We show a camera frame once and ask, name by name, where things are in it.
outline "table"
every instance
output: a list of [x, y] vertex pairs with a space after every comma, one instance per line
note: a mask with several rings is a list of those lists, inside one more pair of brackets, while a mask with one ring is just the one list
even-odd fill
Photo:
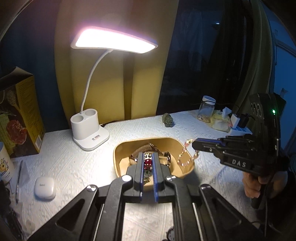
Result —
[[[46, 133], [38, 155], [16, 158], [24, 160], [30, 180], [20, 188], [23, 202], [23, 221], [34, 222], [40, 228], [61, 210], [88, 184], [98, 187], [109, 185], [117, 176], [113, 167], [113, 150], [123, 141], [145, 137], [173, 137], [182, 143], [188, 138], [219, 138], [226, 133], [214, 130], [197, 120], [196, 111], [173, 113], [175, 126], [166, 128], [161, 116], [121, 121], [106, 125], [110, 139], [97, 149], [87, 152], [72, 140], [72, 131]], [[190, 146], [188, 151], [194, 154]], [[58, 185], [57, 195], [50, 202], [34, 197], [34, 184], [39, 176], [50, 176]], [[222, 166], [211, 153], [202, 153], [195, 160], [194, 171], [185, 178], [187, 183], [212, 185], [227, 201], [250, 221], [256, 220], [250, 199], [244, 194], [242, 172]], [[151, 193], [144, 204], [127, 204], [124, 216], [122, 240], [159, 240], [173, 225], [170, 203], [151, 204]]]

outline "glass jar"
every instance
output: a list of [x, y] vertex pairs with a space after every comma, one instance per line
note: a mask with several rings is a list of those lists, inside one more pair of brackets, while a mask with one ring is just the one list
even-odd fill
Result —
[[197, 118], [200, 121], [209, 123], [211, 121], [211, 116], [215, 109], [215, 103], [216, 103], [216, 100], [214, 98], [205, 95], [202, 98], [202, 103], [200, 104]]

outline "mug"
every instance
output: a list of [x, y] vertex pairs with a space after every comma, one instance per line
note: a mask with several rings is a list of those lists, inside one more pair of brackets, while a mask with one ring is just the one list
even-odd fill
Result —
[[3, 142], [0, 142], [0, 180], [7, 183], [12, 178], [15, 167], [6, 151]]

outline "lamp label sticker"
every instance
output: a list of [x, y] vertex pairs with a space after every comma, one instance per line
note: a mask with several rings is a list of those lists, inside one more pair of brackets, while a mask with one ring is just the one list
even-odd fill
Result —
[[96, 141], [98, 138], [100, 138], [100, 135], [96, 135], [95, 137], [92, 138], [92, 140]]

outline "pen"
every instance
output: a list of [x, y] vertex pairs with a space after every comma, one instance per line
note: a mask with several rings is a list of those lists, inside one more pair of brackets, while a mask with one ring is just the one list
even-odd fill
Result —
[[17, 187], [16, 187], [16, 190], [15, 190], [15, 202], [18, 203], [18, 196], [19, 196], [19, 184], [20, 184], [20, 172], [22, 170], [22, 161], [20, 162], [20, 168], [19, 168], [19, 173], [18, 173], [18, 176], [17, 176]]

